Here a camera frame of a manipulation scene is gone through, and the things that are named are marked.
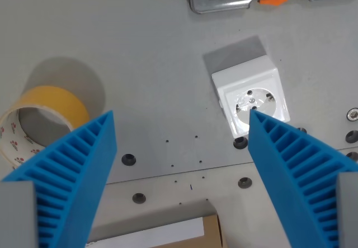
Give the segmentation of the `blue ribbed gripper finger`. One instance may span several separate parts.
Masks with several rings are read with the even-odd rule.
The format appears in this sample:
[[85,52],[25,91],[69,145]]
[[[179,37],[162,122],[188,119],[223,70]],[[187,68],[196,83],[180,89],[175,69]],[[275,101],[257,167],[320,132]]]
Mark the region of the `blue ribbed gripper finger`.
[[115,157],[114,113],[108,111],[3,179],[34,185],[39,247],[85,247]]
[[339,247],[336,184],[357,163],[311,135],[257,110],[248,150],[291,247]]

